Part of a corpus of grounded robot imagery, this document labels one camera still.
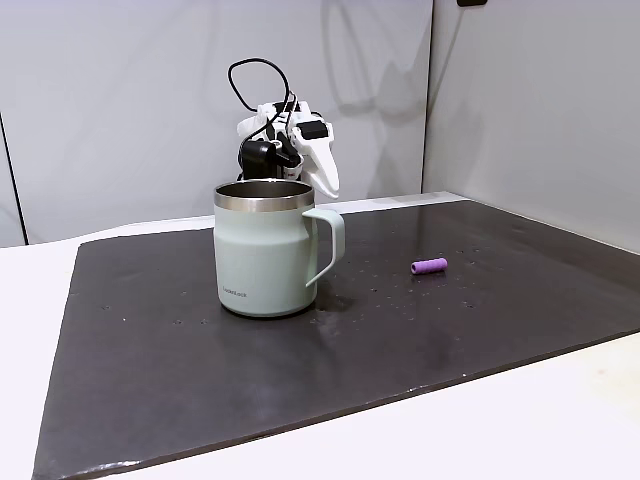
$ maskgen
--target white wall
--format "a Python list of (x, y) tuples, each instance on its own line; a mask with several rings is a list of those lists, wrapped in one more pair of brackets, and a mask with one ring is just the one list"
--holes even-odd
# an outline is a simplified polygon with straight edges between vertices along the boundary
[(425, 191), (640, 251), (640, 2), (436, 0)]
[[(30, 238), (212, 213), (280, 65), (334, 125), (341, 200), (418, 193), (430, 0), (0, 0), (0, 106)], [(280, 100), (268, 67), (235, 74)]]
[(24, 239), (4, 148), (4, 137), (0, 130), (0, 248), (18, 245), (24, 245)]

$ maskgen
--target light green mug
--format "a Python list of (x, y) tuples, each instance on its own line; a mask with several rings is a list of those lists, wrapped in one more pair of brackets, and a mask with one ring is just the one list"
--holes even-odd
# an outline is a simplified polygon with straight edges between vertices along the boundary
[[(261, 179), (228, 183), (215, 191), (213, 230), (218, 296), (234, 312), (287, 315), (316, 298), (317, 280), (344, 255), (344, 220), (314, 208), (306, 183)], [(331, 226), (331, 262), (317, 273), (316, 220)]]

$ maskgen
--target black mat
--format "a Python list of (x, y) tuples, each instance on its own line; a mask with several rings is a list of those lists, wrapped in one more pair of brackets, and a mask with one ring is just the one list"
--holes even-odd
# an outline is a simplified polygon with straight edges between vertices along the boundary
[[(639, 256), (469, 201), (345, 223), (316, 304), (281, 320), (221, 308), (211, 230), (80, 247), (34, 478), (163, 463), (640, 328)], [(438, 256), (446, 274), (410, 275)]]

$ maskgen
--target table surface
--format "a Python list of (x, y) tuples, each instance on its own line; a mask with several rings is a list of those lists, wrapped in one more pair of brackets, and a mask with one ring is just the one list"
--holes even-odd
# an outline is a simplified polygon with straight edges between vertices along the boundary
[[(341, 213), (464, 200), (448, 193), (322, 206)], [(0, 249), (2, 478), (31, 478), (78, 246), (209, 228), (213, 217), (128, 225)], [(640, 334), (329, 422), (118, 477), (637, 478)]]

